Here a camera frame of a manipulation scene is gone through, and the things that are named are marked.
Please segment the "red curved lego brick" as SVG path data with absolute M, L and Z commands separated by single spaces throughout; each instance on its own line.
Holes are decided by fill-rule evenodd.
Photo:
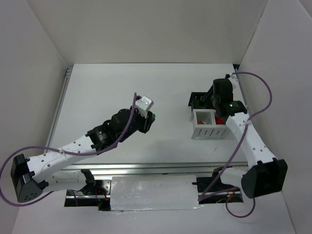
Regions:
M 225 122 L 222 120 L 222 118 L 219 118 L 215 116 L 215 123 L 216 125 L 225 125 Z

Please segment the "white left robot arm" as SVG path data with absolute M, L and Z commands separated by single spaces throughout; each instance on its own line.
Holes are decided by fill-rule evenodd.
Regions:
M 64 171 L 64 168 L 115 148 L 136 131 L 147 133 L 155 117 L 151 111 L 144 117 L 138 108 L 121 109 L 110 120 L 56 151 L 49 149 L 29 158 L 23 154 L 15 156 L 11 178 L 17 201 L 25 203 L 42 193 L 59 190 L 92 193 L 97 183 L 89 169 Z

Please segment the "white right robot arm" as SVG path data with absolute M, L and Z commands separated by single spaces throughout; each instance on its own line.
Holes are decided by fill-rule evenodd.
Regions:
M 238 187 L 247 198 L 280 192 L 288 166 L 285 160 L 277 159 L 262 141 L 244 104 L 234 100 L 231 81 L 215 79 L 208 93 L 217 116 L 238 140 L 235 151 L 243 151 L 249 168 L 241 171 L 226 164 L 214 182 Z

